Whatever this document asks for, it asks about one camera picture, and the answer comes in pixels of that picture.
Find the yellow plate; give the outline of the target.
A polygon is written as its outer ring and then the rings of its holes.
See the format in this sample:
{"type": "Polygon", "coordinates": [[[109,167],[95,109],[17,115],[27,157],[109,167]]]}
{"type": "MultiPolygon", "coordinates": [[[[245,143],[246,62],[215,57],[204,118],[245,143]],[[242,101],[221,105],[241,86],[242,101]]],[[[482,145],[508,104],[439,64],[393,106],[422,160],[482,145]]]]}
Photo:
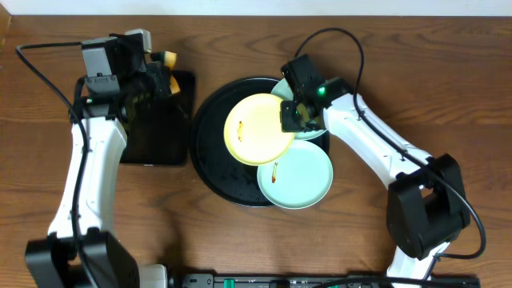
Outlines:
{"type": "Polygon", "coordinates": [[[294,133],[282,131],[281,103],[276,95],[260,93],[231,109],[223,127],[231,156],[243,164],[260,166],[278,159],[290,147],[294,133]]]}

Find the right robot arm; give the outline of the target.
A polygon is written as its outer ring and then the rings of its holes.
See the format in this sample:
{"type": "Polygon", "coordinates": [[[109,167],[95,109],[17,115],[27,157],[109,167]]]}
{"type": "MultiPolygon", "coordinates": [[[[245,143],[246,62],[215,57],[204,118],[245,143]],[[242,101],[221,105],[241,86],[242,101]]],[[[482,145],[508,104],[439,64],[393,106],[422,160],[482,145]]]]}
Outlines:
{"type": "Polygon", "coordinates": [[[458,163],[433,158],[402,138],[341,78],[281,80],[284,129],[324,130],[340,138],[388,189],[386,224],[397,248],[386,272],[392,287],[426,287],[438,258],[470,224],[458,163]]]}

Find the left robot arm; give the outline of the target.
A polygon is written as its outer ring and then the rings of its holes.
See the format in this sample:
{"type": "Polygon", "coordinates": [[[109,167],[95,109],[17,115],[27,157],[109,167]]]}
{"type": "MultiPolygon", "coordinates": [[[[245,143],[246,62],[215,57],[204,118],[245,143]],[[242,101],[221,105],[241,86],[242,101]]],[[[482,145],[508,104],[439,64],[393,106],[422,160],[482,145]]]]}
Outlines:
{"type": "Polygon", "coordinates": [[[72,155],[47,235],[26,245],[39,287],[167,287],[162,264],[141,266],[114,235],[118,168],[137,110],[178,90],[175,55],[154,53],[147,30],[80,42],[86,74],[65,100],[72,155]]]}

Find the green yellow sponge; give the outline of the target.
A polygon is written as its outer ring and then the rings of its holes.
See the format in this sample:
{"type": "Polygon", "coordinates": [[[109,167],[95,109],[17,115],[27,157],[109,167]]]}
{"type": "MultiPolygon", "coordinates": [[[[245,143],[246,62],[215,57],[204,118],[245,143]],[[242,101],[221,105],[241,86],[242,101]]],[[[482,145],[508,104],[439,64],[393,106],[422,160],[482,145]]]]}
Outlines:
{"type": "Polygon", "coordinates": [[[173,76],[172,71],[177,61],[177,55],[170,51],[154,52],[150,55],[152,62],[161,66],[160,71],[163,76],[163,86],[169,96],[180,92],[178,81],[173,76]]]}

